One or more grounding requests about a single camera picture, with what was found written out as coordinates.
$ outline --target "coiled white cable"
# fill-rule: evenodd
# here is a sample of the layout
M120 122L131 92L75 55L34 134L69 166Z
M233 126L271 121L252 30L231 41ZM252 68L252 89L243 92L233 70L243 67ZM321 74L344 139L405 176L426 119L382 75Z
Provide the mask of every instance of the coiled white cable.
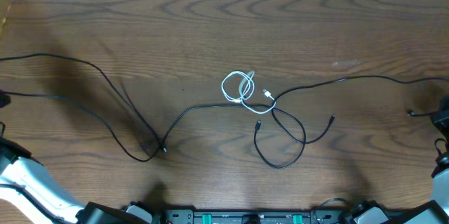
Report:
M248 108L251 112L255 112L257 114L265 114L265 113L271 111L276 106L276 101L274 100L274 98L272 97L272 94L269 91L263 89L265 96L267 96L268 98L271 98L274 101L273 105L270 108L268 108L267 110L259 112L259 111L254 110L247 104L245 104L245 100L251 98L251 96L254 93L254 88L255 88L254 81L253 81L254 73L255 73L254 71L250 71L248 73L244 73L241 71L234 71L234 72L229 73L222 81L222 92L223 92L224 97L228 101L233 102L233 103L241 103L244 107ZM241 75L243 77L243 79L241 80L240 85L239 85L240 97L233 98L225 91L224 84L228 78L230 78L236 74Z

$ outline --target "white usb cable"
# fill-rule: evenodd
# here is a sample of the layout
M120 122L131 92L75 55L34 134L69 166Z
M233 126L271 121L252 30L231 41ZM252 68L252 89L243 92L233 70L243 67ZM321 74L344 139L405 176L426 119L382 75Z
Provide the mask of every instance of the white usb cable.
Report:
M255 112L257 114L264 114L264 113L271 111L276 106L276 101L274 100L274 98L272 97L272 94L269 91L263 89L265 96L267 96L268 98L271 98L274 101L273 105L270 108L268 108L267 110L259 112L259 111L254 110L253 108L249 107L247 104L245 104L245 100L251 98L251 96L254 93L254 88L255 88L254 81L253 81L254 73L255 73L254 71L250 71L248 73L244 73L241 71L234 71L234 72L229 73L222 81L222 92L223 92L224 97L228 101L233 102L233 103L241 103L244 107L248 108L251 112ZM243 77L243 79L241 80L240 85L239 85L240 97L238 97L238 98L231 97L225 91L225 88L224 88L224 84L225 84L226 80L228 78L234 76L235 74L241 75Z

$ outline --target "green component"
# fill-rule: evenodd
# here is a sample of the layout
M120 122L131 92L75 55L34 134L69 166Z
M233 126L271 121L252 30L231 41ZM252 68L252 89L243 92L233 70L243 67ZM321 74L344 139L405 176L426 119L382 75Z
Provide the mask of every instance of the green component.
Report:
M302 222L302 216L301 215L294 215L293 216L293 224L304 224Z
M203 224L212 224L212 215L211 214L208 214L208 213L203 214Z

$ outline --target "wooden table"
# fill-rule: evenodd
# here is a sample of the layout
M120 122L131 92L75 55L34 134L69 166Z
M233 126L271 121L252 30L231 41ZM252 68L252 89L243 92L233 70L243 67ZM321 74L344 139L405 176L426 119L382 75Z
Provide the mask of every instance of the wooden table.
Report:
M126 89L163 135L188 107L225 103L222 79L255 70L254 103L294 86L355 74L402 80L447 76L449 0L14 0L1 57L48 52L89 60ZM95 70L50 58L3 62L1 89L65 95L101 114L138 157L155 147L148 130ZM298 163L273 170L300 149L269 114L214 109L189 113L170 134L168 154L127 157L95 118L67 103L13 97L1 110L5 136L25 146L82 202L119 208L144 200L198 209L298 209L332 197L386 207L426 202L440 136L408 108L438 108L449 84L366 79L288 94L279 107L302 121L308 145ZM286 118L296 134L301 131ZM27 223L0 203L2 222Z

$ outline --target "white cable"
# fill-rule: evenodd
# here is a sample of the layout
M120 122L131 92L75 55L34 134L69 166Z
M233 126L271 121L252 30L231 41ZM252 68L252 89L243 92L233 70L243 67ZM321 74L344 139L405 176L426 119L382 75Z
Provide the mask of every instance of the white cable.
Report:
M268 98L271 98L274 101L273 105L270 108L268 108L267 110L259 112L259 111L254 110L247 104L245 104L245 100L251 98L251 96L254 93L254 88L255 88L254 81L253 81L254 73L255 73L254 71L250 71L248 73L244 73L241 71L234 71L234 72L229 73L222 81L222 92L223 92L224 97L228 101L233 102L233 103L241 103L244 107L248 108L251 112L255 112L257 114L264 114L264 113L271 111L276 106L276 101L274 101L274 98L272 97L272 94L269 91L263 89L263 93L265 94L265 96L267 96ZM225 91L225 88L224 88L224 84L225 84L226 80L228 78L234 76L235 74L241 75L243 77L243 79L241 80L240 85L239 85L240 97L238 97L238 98L231 97Z

